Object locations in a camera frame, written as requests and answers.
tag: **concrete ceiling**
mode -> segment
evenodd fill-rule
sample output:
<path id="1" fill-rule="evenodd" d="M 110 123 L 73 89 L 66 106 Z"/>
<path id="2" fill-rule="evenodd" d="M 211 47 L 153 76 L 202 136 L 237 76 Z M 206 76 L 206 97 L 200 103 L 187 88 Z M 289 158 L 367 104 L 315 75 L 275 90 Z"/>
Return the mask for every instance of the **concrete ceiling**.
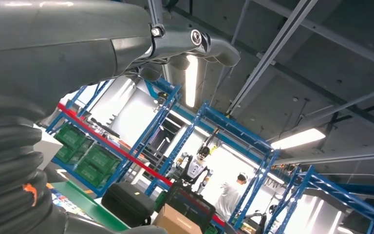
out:
<path id="1" fill-rule="evenodd" d="M 149 8 L 147 0 L 127 2 L 141 5 L 147 10 Z M 298 3 L 297 0 L 274 2 L 289 9 L 293 9 Z M 177 8 L 171 14 L 165 14 L 163 19 L 165 23 L 185 27 L 191 24 L 204 32 L 228 38 L 235 31 L 243 4 L 244 0 L 194 0 L 191 16 L 188 14 L 190 1 L 179 0 Z M 307 19 L 374 51 L 372 0 L 360 3 L 355 0 L 319 0 Z M 201 61 L 196 108 L 199 108 L 204 100 L 213 99 L 212 106 L 225 112 L 245 84 L 247 76 L 260 61 L 254 53 L 267 50 L 285 20 L 283 16 L 251 1 L 236 43 L 242 60 L 220 85 L 214 98 L 222 66 L 208 63 L 204 72 L 206 63 Z M 347 101 L 374 91 L 374 62 L 304 27 L 296 30 L 275 61 Z M 184 83 L 184 74 L 174 68 L 171 69 L 171 78 L 175 84 Z M 302 114 L 334 105 L 312 89 L 284 78 L 275 69 L 267 69 L 233 116 L 254 133 L 270 139 L 296 124 L 306 98 L 309 102 Z M 374 97 L 359 103 L 358 107 L 364 109 L 373 105 Z M 349 112 L 344 110 L 339 117 L 348 114 Z M 312 127 L 322 125 L 319 129 L 324 130 L 326 125 L 323 124 L 329 122 L 330 118 L 331 116 L 323 118 Z M 291 148 L 286 150 L 286 154 L 292 157 L 320 157 L 322 154 L 374 146 L 374 127 L 356 117 L 350 118 L 334 125 L 322 149 L 317 149 L 317 145 L 318 142 L 314 142 Z M 358 162 L 320 164 L 317 170 L 323 173 L 374 174 L 374 161 L 363 161 L 359 166 Z M 345 176 L 339 176 L 337 179 L 347 182 Z M 374 184 L 374 176 L 354 177 L 350 182 Z"/>

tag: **green table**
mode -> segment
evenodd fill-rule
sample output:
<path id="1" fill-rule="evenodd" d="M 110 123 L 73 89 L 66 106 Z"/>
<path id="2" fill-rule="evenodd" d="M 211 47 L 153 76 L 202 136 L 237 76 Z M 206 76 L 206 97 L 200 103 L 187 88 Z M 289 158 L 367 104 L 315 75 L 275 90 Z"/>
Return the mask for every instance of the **green table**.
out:
<path id="1" fill-rule="evenodd" d="M 62 195 L 66 196 L 72 203 L 78 206 L 88 216 L 93 218 L 96 222 L 104 225 L 113 231 L 124 231 L 129 227 L 119 218 L 115 217 L 110 211 L 96 203 L 90 196 L 88 196 L 81 188 L 71 181 L 52 183 Z"/>

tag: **humanoid robot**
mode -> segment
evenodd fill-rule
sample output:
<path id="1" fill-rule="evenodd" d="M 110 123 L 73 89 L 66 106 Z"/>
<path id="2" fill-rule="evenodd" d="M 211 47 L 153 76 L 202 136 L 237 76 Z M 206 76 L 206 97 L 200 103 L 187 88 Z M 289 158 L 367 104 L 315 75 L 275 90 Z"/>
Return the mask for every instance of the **humanoid robot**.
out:
<path id="1" fill-rule="evenodd" d="M 175 171 L 180 168 L 184 160 L 187 159 L 187 165 L 183 169 L 183 172 L 181 172 L 180 181 L 186 184 L 187 187 L 191 188 L 197 182 L 202 173 L 207 171 L 207 175 L 200 183 L 199 189 L 197 190 L 197 194 L 201 194 L 210 180 L 210 177 L 213 175 L 213 170 L 206 166 L 206 157 L 209 154 L 210 149 L 207 146 L 202 147 L 196 157 L 184 152 L 181 157 L 177 159 L 176 163 L 173 163 L 169 172 L 166 174 L 166 178 L 170 179 Z"/>
<path id="2" fill-rule="evenodd" d="M 33 124 L 83 85 L 120 75 L 151 81 L 195 55 L 235 66 L 226 40 L 151 23 L 143 8 L 107 0 L 0 0 L 0 234 L 112 234 L 53 205 Z M 182 70 L 186 64 L 179 62 Z M 156 227 L 125 234 L 163 234 Z"/>

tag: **white shirt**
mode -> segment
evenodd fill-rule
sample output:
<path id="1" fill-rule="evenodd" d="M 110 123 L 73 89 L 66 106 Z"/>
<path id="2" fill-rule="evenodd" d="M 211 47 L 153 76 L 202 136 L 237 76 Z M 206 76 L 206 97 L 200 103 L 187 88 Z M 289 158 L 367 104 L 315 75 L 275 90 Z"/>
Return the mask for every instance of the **white shirt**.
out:
<path id="1" fill-rule="evenodd" d="M 238 182 L 224 183 L 222 185 L 223 193 L 219 197 L 217 203 L 214 205 L 216 212 L 225 221 L 230 219 L 231 213 L 239 203 L 240 198 L 242 198 L 241 184 Z"/>

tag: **white robot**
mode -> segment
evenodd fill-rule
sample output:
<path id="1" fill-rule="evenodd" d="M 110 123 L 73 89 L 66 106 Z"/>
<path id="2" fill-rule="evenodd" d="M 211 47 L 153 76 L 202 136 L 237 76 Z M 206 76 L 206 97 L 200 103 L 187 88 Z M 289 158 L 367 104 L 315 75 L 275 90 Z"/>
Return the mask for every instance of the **white robot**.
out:
<path id="1" fill-rule="evenodd" d="M 202 147 L 197 156 L 194 157 L 184 152 L 180 158 L 170 168 L 170 171 L 166 174 L 166 178 L 170 179 L 174 172 L 181 166 L 184 160 L 187 158 L 187 165 L 181 172 L 180 181 L 187 184 L 187 187 L 191 188 L 201 176 L 204 171 L 207 171 L 207 175 L 200 183 L 197 194 L 200 194 L 203 190 L 210 177 L 213 175 L 213 170 L 206 166 L 206 157 L 210 154 L 210 149 L 207 146 Z"/>

